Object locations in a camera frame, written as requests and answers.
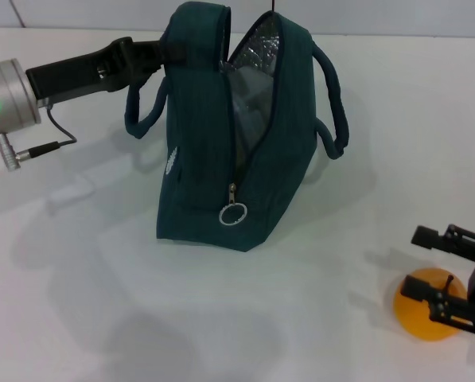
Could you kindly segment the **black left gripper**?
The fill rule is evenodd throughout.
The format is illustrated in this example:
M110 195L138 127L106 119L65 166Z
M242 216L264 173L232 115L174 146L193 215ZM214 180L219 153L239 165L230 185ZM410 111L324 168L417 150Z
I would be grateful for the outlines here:
M116 92L148 78L162 64L188 64L184 42L112 41L93 53L25 71L39 102L64 102L97 92Z

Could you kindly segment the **dark teal insulated lunch bag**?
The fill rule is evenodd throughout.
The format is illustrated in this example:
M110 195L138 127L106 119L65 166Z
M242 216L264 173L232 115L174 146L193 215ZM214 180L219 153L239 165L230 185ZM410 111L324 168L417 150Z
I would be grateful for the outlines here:
M180 5L160 41L186 43L189 62L165 65L145 118L139 115L141 84L131 85L125 126L142 138L166 118L158 238L249 251L282 218L317 145L338 159L349 131L337 72L307 29L267 11L230 49L231 20L227 6ZM237 166L227 73L245 66L272 76L274 84L267 130Z

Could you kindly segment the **orange pear with brown stem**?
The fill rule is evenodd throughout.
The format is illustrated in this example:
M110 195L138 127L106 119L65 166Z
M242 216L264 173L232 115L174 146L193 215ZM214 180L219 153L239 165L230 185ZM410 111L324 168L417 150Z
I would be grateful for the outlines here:
M467 292L461 280L450 272L441 268L422 268L413 271L409 276L428 282L432 287L442 289L447 278L452 275L454 279L449 284L449 294L466 299ZM417 302L414 299L401 295L402 281L395 292L393 310L400 325L413 337L423 341L442 341L461 331L451 326L433 322L429 319L430 309L428 302Z

